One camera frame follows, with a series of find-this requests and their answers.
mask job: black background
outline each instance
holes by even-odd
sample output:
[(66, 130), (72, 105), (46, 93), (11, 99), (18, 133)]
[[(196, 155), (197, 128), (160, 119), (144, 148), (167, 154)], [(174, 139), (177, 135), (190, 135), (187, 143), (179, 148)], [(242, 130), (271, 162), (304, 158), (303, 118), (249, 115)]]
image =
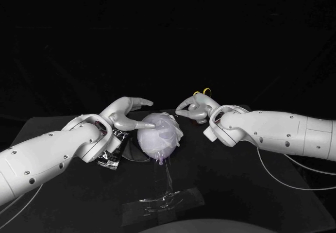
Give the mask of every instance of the black background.
[(171, 109), (206, 87), (222, 105), (334, 119), (334, 11), (327, 0), (1, 2), (0, 147), (31, 117), (99, 113), (122, 96)]

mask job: robotic hand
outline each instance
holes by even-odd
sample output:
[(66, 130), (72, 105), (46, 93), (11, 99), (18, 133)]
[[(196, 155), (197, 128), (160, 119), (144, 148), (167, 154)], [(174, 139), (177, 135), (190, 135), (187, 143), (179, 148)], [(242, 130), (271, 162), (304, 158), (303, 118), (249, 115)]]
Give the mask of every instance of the robotic hand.
[(206, 122), (203, 134), (232, 147), (239, 141), (275, 153), (303, 155), (336, 161), (336, 121), (272, 111), (248, 112), (235, 105), (220, 106), (210, 97), (197, 93), (189, 97), (176, 114)]
[(119, 140), (112, 135), (112, 125), (122, 131), (155, 128), (153, 123), (125, 117), (142, 105), (151, 106), (153, 102), (121, 97), (99, 115), (80, 115), (60, 131), (40, 135), (0, 153), (0, 206), (56, 177), (72, 158), (79, 157), (88, 163), (104, 150), (115, 150)]

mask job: plastic bag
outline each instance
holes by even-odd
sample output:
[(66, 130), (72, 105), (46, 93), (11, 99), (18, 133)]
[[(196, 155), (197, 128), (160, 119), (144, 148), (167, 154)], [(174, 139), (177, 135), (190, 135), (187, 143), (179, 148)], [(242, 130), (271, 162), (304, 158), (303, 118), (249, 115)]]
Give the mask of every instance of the plastic bag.
[(168, 113), (151, 113), (142, 121), (154, 123), (155, 128), (138, 130), (138, 144), (142, 152), (148, 157), (158, 160), (161, 165), (176, 146), (180, 146), (179, 141), (183, 133)]

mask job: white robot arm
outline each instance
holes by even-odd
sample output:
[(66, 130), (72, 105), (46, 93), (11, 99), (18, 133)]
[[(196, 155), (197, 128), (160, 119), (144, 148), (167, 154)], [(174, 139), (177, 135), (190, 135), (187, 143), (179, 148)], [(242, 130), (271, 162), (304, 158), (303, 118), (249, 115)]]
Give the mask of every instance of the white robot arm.
[(285, 112), (252, 111), (235, 105), (220, 106), (206, 95), (189, 97), (176, 114), (204, 123), (204, 135), (232, 147), (239, 141), (259, 149), (336, 161), (336, 121)]
[(122, 131), (155, 128), (154, 124), (125, 117), (142, 105), (151, 106), (153, 102), (122, 97), (99, 115), (80, 115), (60, 131), (40, 135), (0, 153), (0, 206), (56, 177), (73, 157), (89, 163), (104, 150), (115, 150), (119, 140), (112, 135), (112, 125)]

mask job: table surface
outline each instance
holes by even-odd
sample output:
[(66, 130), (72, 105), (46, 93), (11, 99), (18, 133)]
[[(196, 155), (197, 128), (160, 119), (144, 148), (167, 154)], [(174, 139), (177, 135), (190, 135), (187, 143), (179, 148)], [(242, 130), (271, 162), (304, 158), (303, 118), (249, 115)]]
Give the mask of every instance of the table surface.
[[(161, 112), (174, 115), (174, 110)], [(134, 111), (128, 117), (141, 120), (150, 113)], [(31, 118), (11, 145), (60, 130), (73, 117)], [(239, 142), (230, 148), (217, 140), (210, 142), (202, 133), (209, 124), (196, 125), (181, 116), (174, 118), (184, 135), (170, 156), (173, 190), (197, 187), (204, 199), (202, 207), (177, 213), (177, 220), (220, 218), (279, 233), (320, 232), (336, 228), (314, 193), (291, 189), (271, 178), (251, 143)], [(259, 152), (274, 176), (287, 184), (308, 188), (284, 155)], [(153, 196), (153, 168), (153, 163), (121, 158), (118, 169), (112, 171), (95, 162), (85, 163), (75, 158), (65, 172), (44, 183), (33, 202), (3, 232), (26, 229), (34, 233), (135, 233), (154, 227), (155, 221), (121, 227), (121, 205)], [(4, 212), (0, 225), (18, 212), (36, 191), (30, 191)]]

